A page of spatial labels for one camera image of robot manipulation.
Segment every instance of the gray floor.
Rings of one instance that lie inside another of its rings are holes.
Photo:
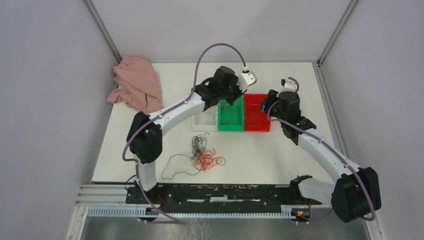
[[[326,209],[316,209],[315,216]],[[340,221],[334,214],[322,222],[296,226],[288,219],[186,218],[183,224],[145,224],[129,217],[88,217],[84,240],[367,240],[363,220]]]

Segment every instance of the cable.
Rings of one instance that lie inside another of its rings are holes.
[[[192,159],[192,157],[190,157],[189,155],[185,155],[185,154],[181,154],[181,153],[178,153],[178,154],[172,155],[172,156],[169,158],[168,163],[166,164],[165,169],[162,171],[162,174],[160,175],[160,178],[161,178],[162,180],[171,180],[171,179],[173,179],[173,178],[174,178],[174,176],[175,176],[175,175],[177,175],[177,174],[182,174],[182,173],[185,173],[185,174],[190,175],[190,176],[196,176],[198,173],[200,173],[200,170],[199,170],[198,172],[196,172],[195,174],[191,174],[191,173],[188,173],[188,172],[186,172],[186,171],[179,171],[179,172],[174,173],[174,174],[172,175],[172,177],[171,177],[171,178],[167,178],[167,177],[166,177],[166,178],[164,178],[164,172],[165,172],[165,170],[168,168],[168,165],[170,164],[171,159],[172,159],[173,157],[175,157],[175,156],[178,156],[178,155],[186,156],[186,157],[188,157],[190,160]]]
[[[133,179],[133,178],[135,178],[135,177],[137,177],[137,175],[132,175],[130,178],[128,178],[128,180],[125,182],[125,185],[123,186],[123,188],[125,189],[125,190],[127,190],[128,191],[128,188],[127,188],[127,184],[128,184],[128,182],[131,180],[131,179]]]
[[[293,125],[293,124],[291,124],[291,123],[289,123],[289,122],[287,122],[287,121],[284,121],[284,120],[282,120],[282,119],[278,119],[278,118],[276,118],[276,119],[271,119],[271,117],[270,117],[270,113],[271,113],[271,110],[274,108],[274,106],[276,105],[278,103],[278,101],[276,101],[276,102],[274,102],[272,105],[271,105],[271,107],[269,108],[269,110],[268,110],[268,113],[267,113],[267,115],[266,115],[266,117],[268,118],[268,120],[269,121],[271,121],[271,122],[274,122],[274,121],[278,121],[278,122],[280,122],[280,123],[283,123],[283,124],[286,124],[286,125],[288,125],[288,126],[290,126],[291,128],[293,128],[293,129],[295,129],[295,130],[297,130],[297,131],[299,131],[299,132],[301,132],[302,134],[306,134],[306,135],[308,135],[308,136],[310,136],[310,137],[312,137],[312,138],[314,138],[314,139],[316,139],[316,140],[318,140],[318,142],[319,143],[321,143],[321,144],[323,144],[325,147],[327,147],[328,148],[328,150],[330,150],[344,165],[346,165],[346,167],[352,172],[352,174],[355,176],[355,178],[356,178],[356,180],[358,181],[358,183],[359,183],[359,185],[360,185],[360,188],[362,189],[362,191],[363,191],[363,193],[364,193],[364,195],[365,195],[365,198],[366,198],[366,201],[368,202],[368,205],[369,205],[369,209],[371,210],[371,217],[370,218],[367,218],[367,217],[364,217],[364,216],[362,216],[361,218],[362,219],[364,219],[364,220],[366,220],[366,221],[373,221],[374,219],[376,219],[376,211],[375,211],[375,209],[374,209],[374,205],[373,205],[373,203],[372,203],[372,201],[371,201],[371,198],[370,198],[370,195],[368,194],[368,191],[367,191],[367,189],[365,188],[365,185],[364,185],[364,183],[362,182],[362,180],[361,180],[361,178],[359,177],[359,175],[357,174],[357,172],[350,166],[350,165],[348,165],[348,162],[346,162],[345,161],[345,159],[336,151],[336,150],[334,150],[334,148],[332,147],[332,146],[330,146],[328,143],[326,143],[325,141],[323,141],[321,138],[319,138],[318,136],[316,136],[316,135],[314,135],[314,134],[312,134],[312,133],[309,133],[309,132],[307,132],[307,131],[304,131],[303,129],[300,129],[299,127],[297,127],[297,126],[295,126],[295,125]]]
[[[205,53],[207,52],[207,51],[209,51],[211,48],[213,48],[213,47],[216,47],[216,46],[225,46],[225,47],[229,47],[229,48],[231,48],[231,49],[233,49],[237,54],[238,54],[238,56],[240,57],[240,59],[241,59],[241,61],[242,61],[242,63],[243,63],[243,68],[244,69],[247,69],[247,65],[246,65],[246,62],[245,62],[245,59],[243,58],[243,56],[242,56],[242,54],[240,53],[240,51],[239,50],[237,50],[237,48],[235,48],[234,46],[232,46],[232,45],[230,45],[230,44],[227,44],[227,43],[222,43],[222,42],[220,42],[220,43],[215,43],[215,44],[212,44],[212,45],[210,45],[209,47],[207,47],[202,53],[201,53],[201,55],[200,55],[200,57],[198,58],[198,60],[197,60],[197,63],[196,63],[196,67],[195,67],[195,70],[194,70],[194,80],[193,80],[193,88],[191,89],[191,92],[190,92],[190,94],[188,95],[188,97],[184,100],[184,101],[182,101],[182,102],[180,102],[180,103],[178,103],[178,104],[176,104],[175,106],[172,106],[172,107],[170,107],[169,109],[167,109],[167,110],[165,110],[161,115],[162,116],[164,116],[164,115],[166,115],[167,113],[169,113],[169,112],[171,112],[172,110],[175,110],[176,108],[178,108],[179,106],[181,106],[181,105],[183,105],[183,104],[185,104],[185,102],[187,102],[192,96],[193,96],[193,94],[195,93],[195,87],[196,87],[196,81],[197,81],[197,77],[198,77],[198,70],[199,70],[199,65],[200,65],[200,62],[201,62],[201,60],[202,60],[202,58],[203,58],[203,56],[205,55]],[[151,124],[151,123],[153,123],[154,121],[156,121],[156,120],[158,120],[159,119],[159,117],[160,117],[160,115],[157,115],[156,117],[153,117],[152,119],[150,119],[149,121],[147,121],[145,124],[143,124],[139,129],[137,129],[137,131],[135,131],[134,132],[134,134],[128,139],[128,141],[127,141],[127,143],[126,143],[126,145],[125,145],[125,147],[123,148],[123,151],[122,151],[122,160],[124,160],[125,162],[135,162],[135,163],[137,163],[138,164],[138,161],[136,160],[136,159],[134,159],[134,158],[126,158],[125,157],[125,154],[127,153],[127,150],[128,150],[128,148],[130,147],[130,144],[133,142],[133,140],[136,138],[136,136],[141,132],[141,131],[143,131],[149,124]],[[166,213],[164,213],[164,212],[162,212],[162,211],[160,211],[150,200],[149,200],[149,198],[146,196],[146,193],[145,193],[145,191],[144,191],[144,189],[143,189],[143,187],[142,187],[142,184],[141,184],[141,182],[140,182],[140,176],[139,176],[139,168],[138,168],[138,166],[135,166],[135,172],[136,172],[136,175],[137,175],[137,178],[138,178],[138,186],[140,187],[140,190],[141,190],[141,193],[143,194],[143,197],[146,199],[146,201],[151,205],[151,207],[153,208],[153,209],[155,209],[155,210],[157,210],[157,212],[159,213],[159,214],[162,214],[162,215],[164,215],[165,217],[168,217],[169,219],[172,219],[172,221],[153,221],[153,222],[149,222],[149,223],[156,223],[156,224],[165,224],[165,223],[180,223],[181,221],[180,220],[178,220],[177,218],[174,218],[174,217],[172,217],[172,216],[169,216],[168,214],[166,214]]]
[[[292,80],[293,82],[296,83],[297,87],[296,87],[296,90],[294,92],[295,93],[299,92],[299,82],[294,77],[291,77],[291,76],[289,76],[288,79],[290,79],[290,80]]]
[[[308,224],[314,224],[314,223],[319,223],[319,222],[321,222],[321,221],[324,221],[325,219],[327,219],[328,217],[330,217],[331,216],[331,214],[333,213],[334,211],[333,211],[333,209],[331,209],[325,216],[323,216],[323,217],[321,217],[321,218],[318,218],[318,219],[316,219],[316,220],[312,220],[312,221],[307,221],[307,222],[301,222],[301,221],[297,221],[296,222],[296,225],[297,224],[303,224],[303,225],[308,225]]]

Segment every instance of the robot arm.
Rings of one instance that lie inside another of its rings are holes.
[[[296,92],[270,90],[260,105],[263,113],[269,113],[270,117],[283,120],[298,128],[295,129],[281,121],[284,135],[307,151],[335,183],[329,184],[318,181],[310,175],[303,175],[290,182],[290,187],[296,194],[332,207],[342,221],[351,222],[371,212],[365,194],[353,175],[352,171],[355,171],[364,183],[374,209],[381,208],[377,173],[371,167],[361,168],[331,147],[317,130],[317,126],[302,116],[300,98]]]
[[[129,150],[138,161],[138,172],[143,189],[149,191],[157,183],[155,160],[162,153],[162,137],[170,129],[185,119],[217,105],[220,100],[226,100],[233,105],[256,81],[257,78],[252,71],[246,70],[236,76],[233,70],[221,66],[213,77],[195,86],[190,99],[187,95],[171,106],[149,115],[143,112],[137,113],[132,121],[127,142],[141,126],[156,119],[137,134],[129,145]]]

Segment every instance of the clear plastic bin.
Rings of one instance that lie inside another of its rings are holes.
[[[218,131],[218,113],[217,107],[211,107],[208,110],[196,114],[192,117],[193,131],[213,132]]]

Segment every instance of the tangled wire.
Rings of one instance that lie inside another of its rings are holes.
[[[226,159],[223,156],[214,157],[216,154],[215,148],[212,148],[212,151],[206,149],[206,144],[208,143],[208,139],[206,138],[206,135],[209,135],[209,133],[205,132],[204,134],[199,134],[192,138],[191,140],[192,156],[179,153],[169,158],[165,169],[162,171],[162,175],[161,175],[162,180],[165,180],[165,179],[171,180],[172,178],[174,178],[176,174],[180,174],[180,173],[185,173],[187,175],[194,176],[200,173],[200,171],[206,172],[206,170],[211,169],[217,165],[223,166],[226,164]],[[179,171],[174,173],[171,178],[164,178],[164,172],[168,168],[168,165],[170,164],[171,159],[175,156],[186,156],[190,158],[190,160],[193,161],[194,168],[198,170],[198,172],[196,172],[195,174],[191,174],[186,171]]]

